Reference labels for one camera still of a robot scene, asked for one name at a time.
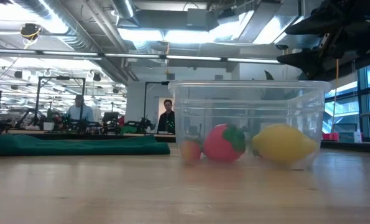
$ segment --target green cloth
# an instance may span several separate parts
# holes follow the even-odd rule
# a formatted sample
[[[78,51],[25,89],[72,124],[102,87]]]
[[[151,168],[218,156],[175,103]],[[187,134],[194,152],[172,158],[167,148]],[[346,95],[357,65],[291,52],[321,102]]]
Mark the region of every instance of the green cloth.
[[[0,156],[74,156],[74,155],[166,155],[167,143],[154,136],[120,140],[61,141],[39,140],[26,135],[0,135]]]

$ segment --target lemon toy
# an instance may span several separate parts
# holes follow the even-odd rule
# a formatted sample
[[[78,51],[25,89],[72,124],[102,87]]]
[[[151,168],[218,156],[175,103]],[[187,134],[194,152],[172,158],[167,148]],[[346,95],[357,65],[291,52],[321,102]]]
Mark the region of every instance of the lemon toy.
[[[291,164],[317,150],[318,144],[298,129],[286,124],[274,124],[263,129],[251,140],[262,158]]]

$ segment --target strawberry toy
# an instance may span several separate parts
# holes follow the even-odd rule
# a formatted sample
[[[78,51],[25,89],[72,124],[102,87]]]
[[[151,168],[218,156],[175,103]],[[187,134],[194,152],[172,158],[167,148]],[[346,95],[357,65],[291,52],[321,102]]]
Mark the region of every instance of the strawberry toy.
[[[233,162],[246,151],[245,140],[243,132],[235,126],[220,124],[205,139],[203,153],[214,161]]]

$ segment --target plastic bin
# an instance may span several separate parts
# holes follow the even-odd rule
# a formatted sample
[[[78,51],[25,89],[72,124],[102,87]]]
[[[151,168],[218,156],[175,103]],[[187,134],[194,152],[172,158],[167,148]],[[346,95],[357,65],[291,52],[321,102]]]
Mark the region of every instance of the plastic bin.
[[[328,82],[174,81],[175,131],[182,158],[256,159],[304,169],[320,150]]]

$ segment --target person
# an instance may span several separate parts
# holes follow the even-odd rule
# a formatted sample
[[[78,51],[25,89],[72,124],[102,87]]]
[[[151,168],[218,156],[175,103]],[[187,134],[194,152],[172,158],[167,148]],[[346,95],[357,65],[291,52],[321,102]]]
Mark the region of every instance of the person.
[[[175,134],[175,112],[172,110],[172,101],[164,100],[164,107],[166,111],[160,116],[157,132],[167,131]]]
[[[75,105],[71,106],[67,114],[70,115],[71,119],[80,120],[80,113],[81,113],[81,104],[83,104],[83,117],[87,121],[93,121],[93,112],[92,108],[89,106],[86,106],[84,103],[84,96],[83,95],[77,95],[75,97]]]

